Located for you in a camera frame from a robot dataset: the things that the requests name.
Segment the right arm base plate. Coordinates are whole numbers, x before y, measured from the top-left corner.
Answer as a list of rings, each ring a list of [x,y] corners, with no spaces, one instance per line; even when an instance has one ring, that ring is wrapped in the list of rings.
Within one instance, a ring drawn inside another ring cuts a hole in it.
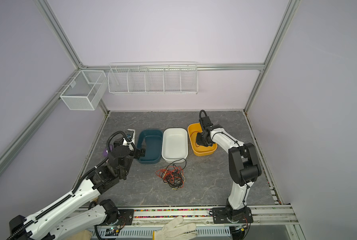
[[[229,206],[223,208],[212,208],[209,211],[215,224],[251,224],[253,217],[251,209],[244,207],[240,210],[233,210]]]

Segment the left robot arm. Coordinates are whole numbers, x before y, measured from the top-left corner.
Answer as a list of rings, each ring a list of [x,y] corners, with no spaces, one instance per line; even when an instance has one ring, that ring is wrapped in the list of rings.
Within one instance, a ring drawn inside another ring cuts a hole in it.
[[[126,180],[132,162],[145,156],[135,146],[135,130],[113,133],[106,142],[107,157],[88,170],[65,195],[27,217],[9,222],[10,240],[64,240],[91,226],[117,223],[121,214],[111,200],[104,200],[85,213],[71,214],[85,203]]]

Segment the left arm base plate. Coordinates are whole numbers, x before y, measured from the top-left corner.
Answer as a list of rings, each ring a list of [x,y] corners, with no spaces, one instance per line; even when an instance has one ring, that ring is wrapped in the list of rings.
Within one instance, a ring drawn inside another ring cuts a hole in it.
[[[134,219],[134,209],[105,211],[104,220],[98,226],[130,226]]]

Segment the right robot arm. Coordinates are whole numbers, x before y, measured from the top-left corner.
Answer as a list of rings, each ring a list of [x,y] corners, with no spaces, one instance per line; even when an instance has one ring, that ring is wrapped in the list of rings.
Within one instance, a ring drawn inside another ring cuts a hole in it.
[[[262,174],[257,150],[252,143],[244,143],[228,134],[220,125],[214,125],[205,110],[199,112],[201,132],[195,141],[203,147],[217,144],[228,153],[228,169],[233,181],[231,193],[223,208],[212,208],[209,213],[216,224],[253,223],[247,197],[254,182]]]

